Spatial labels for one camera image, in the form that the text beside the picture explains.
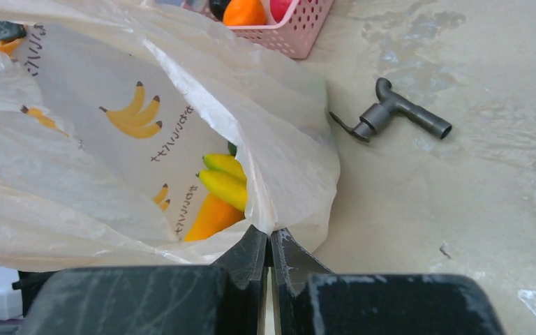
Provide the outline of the translucent plastic bag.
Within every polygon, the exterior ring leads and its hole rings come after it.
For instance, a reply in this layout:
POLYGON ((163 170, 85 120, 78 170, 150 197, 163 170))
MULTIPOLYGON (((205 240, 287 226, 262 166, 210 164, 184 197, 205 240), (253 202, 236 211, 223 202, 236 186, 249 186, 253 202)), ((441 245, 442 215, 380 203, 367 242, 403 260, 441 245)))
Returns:
POLYGON ((250 226, 327 237, 340 162, 325 81, 221 23, 153 1, 0 1, 0 265, 209 264, 250 226), (244 220, 184 241, 206 154, 247 178, 244 220))

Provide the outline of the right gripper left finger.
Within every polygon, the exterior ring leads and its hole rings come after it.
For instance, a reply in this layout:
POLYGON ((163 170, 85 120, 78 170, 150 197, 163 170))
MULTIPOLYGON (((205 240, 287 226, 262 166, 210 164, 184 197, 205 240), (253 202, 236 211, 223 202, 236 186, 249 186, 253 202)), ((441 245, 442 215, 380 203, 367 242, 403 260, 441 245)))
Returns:
POLYGON ((264 334, 268 237, 250 226, 212 263, 227 274, 218 307, 217 334, 264 334))

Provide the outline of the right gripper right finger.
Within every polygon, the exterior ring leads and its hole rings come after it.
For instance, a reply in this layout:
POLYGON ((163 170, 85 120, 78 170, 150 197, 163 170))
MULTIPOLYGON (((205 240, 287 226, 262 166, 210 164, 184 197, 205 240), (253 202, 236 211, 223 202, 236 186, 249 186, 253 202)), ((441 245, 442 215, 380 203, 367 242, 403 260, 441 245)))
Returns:
POLYGON ((270 237, 272 297, 277 334, 325 334, 320 290, 335 274, 284 228, 270 237))

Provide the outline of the yellow fake banana bunch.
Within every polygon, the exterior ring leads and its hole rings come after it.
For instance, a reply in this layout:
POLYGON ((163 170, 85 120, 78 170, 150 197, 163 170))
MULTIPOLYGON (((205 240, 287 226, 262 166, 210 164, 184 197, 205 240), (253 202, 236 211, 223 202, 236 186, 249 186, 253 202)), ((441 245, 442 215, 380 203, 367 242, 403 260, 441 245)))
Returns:
POLYGON ((245 212, 248 192, 244 170, 229 154, 206 154, 202 157, 206 167, 198 177, 207 190, 220 200, 245 212))

